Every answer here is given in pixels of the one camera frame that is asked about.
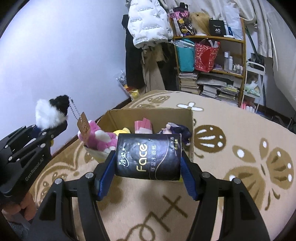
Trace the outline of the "left hand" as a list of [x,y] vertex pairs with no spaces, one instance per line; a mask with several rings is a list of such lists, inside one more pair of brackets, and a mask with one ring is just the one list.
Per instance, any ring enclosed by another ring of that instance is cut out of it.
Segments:
[[23,216],[27,221],[30,221],[36,215],[36,204],[30,192],[25,195],[20,203],[9,202],[2,209],[2,214],[7,220],[13,220],[12,216],[19,212],[23,212]]

